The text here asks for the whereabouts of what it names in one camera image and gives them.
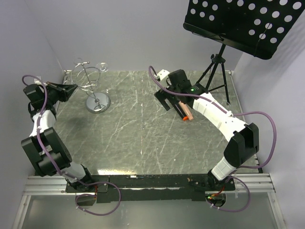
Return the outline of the chrome wine glass rack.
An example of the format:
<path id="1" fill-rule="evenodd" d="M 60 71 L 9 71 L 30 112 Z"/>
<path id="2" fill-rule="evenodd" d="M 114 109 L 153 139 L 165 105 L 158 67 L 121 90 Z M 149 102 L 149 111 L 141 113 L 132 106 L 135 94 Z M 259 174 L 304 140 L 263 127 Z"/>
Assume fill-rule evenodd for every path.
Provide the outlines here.
<path id="1" fill-rule="evenodd" d="M 110 107 L 111 100 L 106 93 L 98 91 L 102 74 L 105 72 L 99 71 L 96 65 L 92 66 L 89 61 L 84 61 L 82 58 L 74 59 L 73 64 L 70 81 L 87 94 L 85 102 L 87 110 L 93 114 L 105 112 Z"/>

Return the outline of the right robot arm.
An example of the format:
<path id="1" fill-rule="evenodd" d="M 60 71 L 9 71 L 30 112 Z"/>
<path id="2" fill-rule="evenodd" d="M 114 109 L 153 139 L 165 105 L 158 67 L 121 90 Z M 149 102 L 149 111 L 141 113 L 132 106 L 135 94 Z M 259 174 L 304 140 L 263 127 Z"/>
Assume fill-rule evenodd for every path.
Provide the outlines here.
<path id="1" fill-rule="evenodd" d="M 187 114 L 182 105 L 203 115 L 228 142 L 222 159 L 208 172 L 208 185 L 219 190 L 225 180 L 259 149 L 259 130 L 255 124 L 234 117 L 231 111 L 215 100 L 200 83 L 191 84 L 184 70 L 156 72 L 149 66 L 149 76 L 159 86 L 155 98 L 169 110 L 171 104 L 179 114 Z"/>

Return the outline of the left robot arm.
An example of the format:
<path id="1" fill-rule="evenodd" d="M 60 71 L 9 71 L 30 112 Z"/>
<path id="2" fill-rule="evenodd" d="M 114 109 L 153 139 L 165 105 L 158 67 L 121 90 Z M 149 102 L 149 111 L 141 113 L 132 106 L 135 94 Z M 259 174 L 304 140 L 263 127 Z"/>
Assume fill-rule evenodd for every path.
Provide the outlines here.
<path id="1" fill-rule="evenodd" d="M 30 160 L 36 175 L 40 177 L 60 175 L 77 191 L 88 192 L 94 180 L 88 169 L 74 163 L 72 157 L 54 129 L 57 120 L 55 104 L 66 102 L 77 89 L 75 84 L 30 84 L 23 91 L 29 99 L 28 111 L 33 121 L 29 137 L 21 141 L 21 147 Z"/>

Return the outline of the clear wine glass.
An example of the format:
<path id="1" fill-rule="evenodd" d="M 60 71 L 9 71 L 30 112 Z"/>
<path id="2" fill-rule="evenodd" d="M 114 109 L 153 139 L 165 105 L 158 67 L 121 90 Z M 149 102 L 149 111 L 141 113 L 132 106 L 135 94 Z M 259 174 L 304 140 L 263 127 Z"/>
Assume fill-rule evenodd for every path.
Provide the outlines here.
<path id="1" fill-rule="evenodd" d="M 101 72 L 107 72 L 109 70 L 109 66 L 106 62 L 96 64 L 96 68 Z"/>

